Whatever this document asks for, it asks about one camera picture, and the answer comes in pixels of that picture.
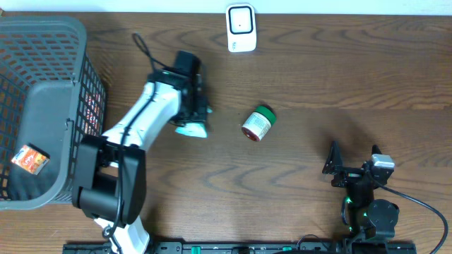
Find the teal white wipes packet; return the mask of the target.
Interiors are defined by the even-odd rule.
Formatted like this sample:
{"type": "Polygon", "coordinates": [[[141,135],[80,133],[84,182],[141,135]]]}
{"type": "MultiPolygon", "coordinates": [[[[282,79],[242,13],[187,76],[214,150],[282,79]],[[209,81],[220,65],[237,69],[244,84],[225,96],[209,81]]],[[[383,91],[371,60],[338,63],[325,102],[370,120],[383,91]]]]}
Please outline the teal white wipes packet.
{"type": "Polygon", "coordinates": [[[173,123],[176,126],[175,132],[189,137],[207,138],[208,115],[212,112],[209,106],[200,107],[189,116],[177,119],[173,123]]]}

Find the green lid white jar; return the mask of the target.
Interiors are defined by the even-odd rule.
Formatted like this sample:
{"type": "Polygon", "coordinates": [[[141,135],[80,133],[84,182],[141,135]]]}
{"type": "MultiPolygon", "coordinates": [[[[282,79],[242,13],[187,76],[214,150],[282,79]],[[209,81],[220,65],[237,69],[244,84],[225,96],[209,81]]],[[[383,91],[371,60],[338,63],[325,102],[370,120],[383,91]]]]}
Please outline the green lid white jar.
{"type": "Polygon", "coordinates": [[[242,133],[252,141],[261,141],[276,120],[270,107],[259,105],[242,125],[242,133]]]}

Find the red white snack packet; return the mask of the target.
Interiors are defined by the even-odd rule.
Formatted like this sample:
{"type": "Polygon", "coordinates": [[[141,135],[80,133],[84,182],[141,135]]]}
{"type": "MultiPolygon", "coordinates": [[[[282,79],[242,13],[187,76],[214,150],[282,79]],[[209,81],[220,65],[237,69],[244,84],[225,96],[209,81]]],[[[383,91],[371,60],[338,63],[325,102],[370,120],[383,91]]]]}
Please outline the red white snack packet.
{"type": "Polygon", "coordinates": [[[100,113],[100,95],[86,95],[83,107],[82,129],[85,134],[95,135],[100,130],[99,113],[100,113]]]}

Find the orange Kleenex tissue pack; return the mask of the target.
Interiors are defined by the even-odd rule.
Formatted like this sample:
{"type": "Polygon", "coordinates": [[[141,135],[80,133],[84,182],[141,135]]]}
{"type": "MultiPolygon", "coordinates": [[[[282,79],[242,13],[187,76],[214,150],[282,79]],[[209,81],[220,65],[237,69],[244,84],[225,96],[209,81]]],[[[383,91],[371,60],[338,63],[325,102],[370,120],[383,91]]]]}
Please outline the orange Kleenex tissue pack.
{"type": "Polygon", "coordinates": [[[12,157],[11,162],[30,174],[38,175],[49,162],[49,158],[36,149],[24,145],[18,153],[12,157]]]}

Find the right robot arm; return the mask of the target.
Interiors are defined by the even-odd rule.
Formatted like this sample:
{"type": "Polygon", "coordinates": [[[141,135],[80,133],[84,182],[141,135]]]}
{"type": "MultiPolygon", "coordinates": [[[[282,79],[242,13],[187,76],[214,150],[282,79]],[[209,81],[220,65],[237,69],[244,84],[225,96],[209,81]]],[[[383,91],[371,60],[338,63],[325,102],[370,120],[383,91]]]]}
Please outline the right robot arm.
{"type": "Polygon", "coordinates": [[[388,252],[400,210],[392,202],[376,199],[374,190],[387,184],[394,169],[392,158],[382,154],[377,145],[372,146],[371,158],[360,168],[346,167],[338,143],[331,143],[322,173],[333,176],[333,187],[346,189],[341,218],[350,235],[341,241],[343,253],[388,252]]]}

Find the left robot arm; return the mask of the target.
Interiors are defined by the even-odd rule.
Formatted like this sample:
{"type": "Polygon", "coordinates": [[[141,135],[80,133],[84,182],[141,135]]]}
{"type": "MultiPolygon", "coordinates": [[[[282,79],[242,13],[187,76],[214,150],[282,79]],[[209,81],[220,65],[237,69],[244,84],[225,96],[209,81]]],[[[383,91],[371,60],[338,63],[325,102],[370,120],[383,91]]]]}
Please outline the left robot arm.
{"type": "Polygon", "coordinates": [[[146,154],[167,123],[176,132],[207,138],[208,99],[201,60],[179,51],[174,64],[149,74],[126,115],[100,136],[85,135],[78,147],[72,203],[102,227],[111,253],[145,253],[150,235],[140,213],[146,194],[146,154]]]}

